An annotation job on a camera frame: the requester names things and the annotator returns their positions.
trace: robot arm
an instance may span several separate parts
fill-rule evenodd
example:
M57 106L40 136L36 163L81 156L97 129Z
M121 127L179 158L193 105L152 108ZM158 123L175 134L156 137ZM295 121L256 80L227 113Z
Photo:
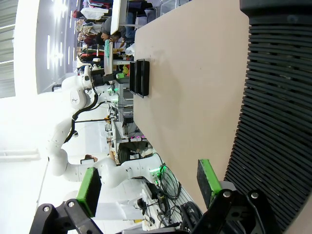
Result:
M85 67L83 76L73 76L65 79L62 83L62 92L70 93L71 105L78 111L72 116L60 122L54 128L49 136L49 140L45 147L46 153L50 158L50 169L53 175L63 175L69 181L81 181L85 171L90 165L70 164L68 162L67 153L61 147L67 142L74 131L75 121L78 115L84 110L92 109L98 102L98 95L95 93L94 100L91 103L90 90L93 89L91 71L88 66ZM101 90L107 91L110 86L102 85ZM101 95L101 102L118 102L118 96ZM109 187L116 187L122 181L143 176L151 183L154 182L150 174L150 170L158 168L161 165L159 156L153 156L145 159L131 160L116 166L115 162L110 158L105 158L94 164L102 174L102 181Z

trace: white ceiling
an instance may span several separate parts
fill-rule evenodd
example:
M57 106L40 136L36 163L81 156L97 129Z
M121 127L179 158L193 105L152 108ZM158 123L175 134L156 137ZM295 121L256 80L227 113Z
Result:
M73 70L73 49L76 50L77 33L74 34L76 19L71 19L71 11L79 9L79 6L80 0L40 0L36 32L38 93L50 92L53 84L61 83L65 74ZM50 56L47 55L48 35Z

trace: white cloth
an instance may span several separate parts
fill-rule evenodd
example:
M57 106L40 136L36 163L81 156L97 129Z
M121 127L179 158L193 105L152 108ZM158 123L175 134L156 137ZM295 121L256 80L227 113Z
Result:
M89 20L100 20L101 17L108 13L108 9L102 8L82 8L80 11Z

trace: black vent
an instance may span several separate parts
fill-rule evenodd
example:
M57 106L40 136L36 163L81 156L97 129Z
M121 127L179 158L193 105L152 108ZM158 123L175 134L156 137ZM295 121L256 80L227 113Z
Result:
M250 27L243 105L225 180L266 193L282 230L312 187L312 26Z

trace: wooden table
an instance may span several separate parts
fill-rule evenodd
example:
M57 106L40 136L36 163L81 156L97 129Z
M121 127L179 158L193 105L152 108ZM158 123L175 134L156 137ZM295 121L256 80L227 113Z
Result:
M109 43L109 57L104 55L104 72L105 74L113 73L113 66L114 65L123 65L123 64L130 64L130 61L127 60L113 60L113 43Z
M149 96L134 97L135 123L206 211L197 160L223 180L247 65L248 17L238 0L193 0L136 32L136 59L150 61Z
M115 33L119 26L142 27L138 24L127 24L128 0L114 0L112 9L111 34Z

